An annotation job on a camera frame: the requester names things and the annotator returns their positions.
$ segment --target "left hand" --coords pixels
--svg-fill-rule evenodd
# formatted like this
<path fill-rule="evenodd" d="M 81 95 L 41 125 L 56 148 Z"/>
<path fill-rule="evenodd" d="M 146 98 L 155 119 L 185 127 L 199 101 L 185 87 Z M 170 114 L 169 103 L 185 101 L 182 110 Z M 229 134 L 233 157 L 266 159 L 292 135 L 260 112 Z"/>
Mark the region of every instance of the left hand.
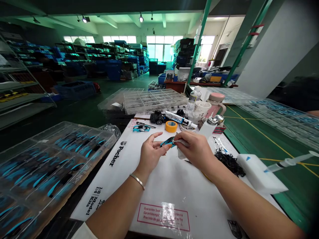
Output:
<path fill-rule="evenodd" d="M 172 145 L 164 145 L 159 147 L 162 141 L 155 141 L 154 139 L 163 134 L 163 132 L 157 132 L 152 134 L 143 143 L 141 148 L 140 163 L 136 168 L 140 174 L 150 175 L 153 169 L 157 166 L 161 156 L 165 155 L 166 152 L 172 147 Z"/>

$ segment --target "green workbench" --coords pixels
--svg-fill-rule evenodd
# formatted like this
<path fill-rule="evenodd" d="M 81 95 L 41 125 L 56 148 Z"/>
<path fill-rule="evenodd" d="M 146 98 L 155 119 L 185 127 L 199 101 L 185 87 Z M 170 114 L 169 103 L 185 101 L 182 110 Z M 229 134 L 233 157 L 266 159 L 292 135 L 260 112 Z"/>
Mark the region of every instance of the green workbench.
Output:
<path fill-rule="evenodd" d="M 267 166 L 311 150 L 237 106 L 227 106 L 224 115 L 225 135 L 237 151 L 255 154 Z M 275 175 L 289 191 L 276 194 L 274 198 L 286 214 L 307 232 L 318 203 L 319 158 L 307 159 L 277 171 Z"/>

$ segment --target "yellow tape roll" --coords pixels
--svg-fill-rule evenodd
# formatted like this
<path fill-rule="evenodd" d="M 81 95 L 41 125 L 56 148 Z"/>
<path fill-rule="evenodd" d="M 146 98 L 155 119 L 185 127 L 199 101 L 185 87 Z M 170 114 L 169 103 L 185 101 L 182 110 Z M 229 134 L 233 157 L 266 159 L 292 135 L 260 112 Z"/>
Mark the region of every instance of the yellow tape roll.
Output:
<path fill-rule="evenodd" d="M 167 121 L 165 124 L 165 130 L 169 133 L 175 133 L 177 130 L 177 123 L 174 121 Z"/>

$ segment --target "syringe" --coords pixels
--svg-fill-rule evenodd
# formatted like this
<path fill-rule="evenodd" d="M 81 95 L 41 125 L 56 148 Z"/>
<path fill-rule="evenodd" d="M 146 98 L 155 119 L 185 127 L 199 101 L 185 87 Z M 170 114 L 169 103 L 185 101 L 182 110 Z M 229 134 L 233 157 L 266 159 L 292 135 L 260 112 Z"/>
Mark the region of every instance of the syringe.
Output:
<path fill-rule="evenodd" d="M 286 168 L 289 166 L 295 166 L 296 163 L 301 162 L 303 160 L 306 160 L 308 158 L 311 158 L 313 156 L 319 157 L 319 154 L 314 152 L 314 151 L 309 151 L 308 154 L 301 155 L 301 156 L 298 156 L 296 158 L 292 158 L 292 159 L 286 158 L 284 161 L 281 161 L 281 162 L 278 162 L 278 163 L 275 163 L 275 164 L 268 166 L 264 172 L 276 172 L 280 169 L 283 169 L 283 168 Z"/>

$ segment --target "hand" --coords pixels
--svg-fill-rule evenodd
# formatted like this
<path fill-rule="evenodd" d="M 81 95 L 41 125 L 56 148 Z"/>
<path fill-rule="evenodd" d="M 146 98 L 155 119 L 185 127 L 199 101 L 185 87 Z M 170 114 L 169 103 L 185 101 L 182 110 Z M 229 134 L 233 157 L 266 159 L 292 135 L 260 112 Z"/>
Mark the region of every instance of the hand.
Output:
<path fill-rule="evenodd" d="M 152 134 L 142 145 L 140 163 L 136 168 L 138 174 L 149 176 L 153 169 L 157 166 L 161 156 L 172 147 L 172 145 L 164 145 L 159 147 L 162 141 L 155 141 L 157 136 L 160 136 L 163 132 L 157 132 Z"/>
<path fill-rule="evenodd" d="M 185 147 L 182 143 L 175 142 L 186 158 L 200 171 L 205 173 L 207 169 L 214 167 L 215 162 L 218 162 L 205 136 L 183 131 L 175 135 L 174 140 L 179 139 L 184 139 L 189 143 L 189 147 Z"/>

